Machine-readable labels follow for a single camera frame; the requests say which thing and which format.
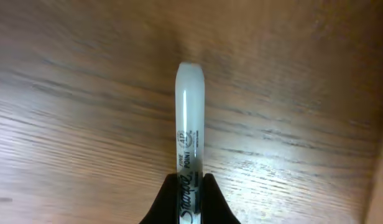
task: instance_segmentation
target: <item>ap seal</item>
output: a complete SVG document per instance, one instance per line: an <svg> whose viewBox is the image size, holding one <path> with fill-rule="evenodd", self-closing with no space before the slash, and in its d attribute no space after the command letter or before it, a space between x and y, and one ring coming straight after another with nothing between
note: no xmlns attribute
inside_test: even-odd
<svg viewBox="0 0 383 224"><path fill-rule="evenodd" d="M187 149L192 145L193 142L192 131L190 131L190 133L186 133L185 131L178 131L177 141L180 147Z"/></svg>

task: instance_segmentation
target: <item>marker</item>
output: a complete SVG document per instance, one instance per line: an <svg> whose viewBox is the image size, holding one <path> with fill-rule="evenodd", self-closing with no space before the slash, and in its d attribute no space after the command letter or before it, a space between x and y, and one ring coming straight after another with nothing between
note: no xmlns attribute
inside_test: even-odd
<svg viewBox="0 0 383 224"><path fill-rule="evenodd" d="M201 67L179 65L175 84L177 121L178 223L201 223L205 84Z"/></svg>

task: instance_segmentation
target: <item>brown wooden tabletop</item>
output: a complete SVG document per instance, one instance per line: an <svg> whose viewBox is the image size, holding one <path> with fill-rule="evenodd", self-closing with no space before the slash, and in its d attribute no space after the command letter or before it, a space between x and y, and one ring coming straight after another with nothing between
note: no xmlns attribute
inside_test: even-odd
<svg viewBox="0 0 383 224"><path fill-rule="evenodd" d="M241 223L361 223L383 1L0 1L0 223L138 223L205 73L205 172Z"/></svg>

